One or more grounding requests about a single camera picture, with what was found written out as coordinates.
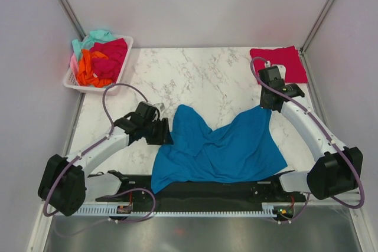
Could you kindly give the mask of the blue t shirt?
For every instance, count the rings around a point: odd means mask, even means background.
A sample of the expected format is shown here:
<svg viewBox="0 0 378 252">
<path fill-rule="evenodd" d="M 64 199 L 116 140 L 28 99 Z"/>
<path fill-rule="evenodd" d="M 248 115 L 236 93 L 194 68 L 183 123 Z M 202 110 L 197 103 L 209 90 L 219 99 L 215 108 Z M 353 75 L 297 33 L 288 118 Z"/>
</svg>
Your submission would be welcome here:
<svg viewBox="0 0 378 252">
<path fill-rule="evenodd" d="M 179 105 L 174 143 L 161 146 L 154 161 L 152 192 L 173 182 L 260 181 L 285 169 L 287 162 L 269 130 L 271 115 L 256 106 L 213 130 L 193 108 Z"/>
</svg>

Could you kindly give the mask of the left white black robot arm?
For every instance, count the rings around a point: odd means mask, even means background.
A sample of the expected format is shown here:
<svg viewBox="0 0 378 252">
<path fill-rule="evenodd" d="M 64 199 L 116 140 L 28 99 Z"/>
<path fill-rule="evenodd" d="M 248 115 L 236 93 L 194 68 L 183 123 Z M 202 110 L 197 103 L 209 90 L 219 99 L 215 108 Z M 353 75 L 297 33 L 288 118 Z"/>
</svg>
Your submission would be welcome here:
<svg viewBox="0 0 378 252">
<path fill-rule="evenodd" d="M 84 203 L 86 179 L 105 160 L 144 138 L 148 145 L 172 145 L 169 120 L 159 109 L 140 102 L 135 111 L 110 121 L 109 130 L 68 156 L 53 155 L 45 166 L 38 188 L 46 217 L 60 212 L 73 215 Z"/>
</svg>

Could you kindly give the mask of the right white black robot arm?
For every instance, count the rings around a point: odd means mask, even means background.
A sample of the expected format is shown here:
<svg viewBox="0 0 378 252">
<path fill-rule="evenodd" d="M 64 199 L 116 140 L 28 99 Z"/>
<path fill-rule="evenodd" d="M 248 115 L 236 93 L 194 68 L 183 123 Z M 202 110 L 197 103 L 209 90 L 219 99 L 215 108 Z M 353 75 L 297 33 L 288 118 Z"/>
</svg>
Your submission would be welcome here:
<svg viewBox="0 0 378 252">
<path fill-rule="evenodd" d="M 284 201 L 292 192 L 306 192 L 324 200 L 357 189 L 361 183 L 361 151 L 347 147 L 329 131 L 302 89 L 295 83 L 286 84 L 277 66 L 259 70 L 258 78 L 262 84 L 260 106 L 279 112 L 294 126 L 315 162 L 308 171 L 281 174 L 270 187 L 271 196 Z"/>
</svg>

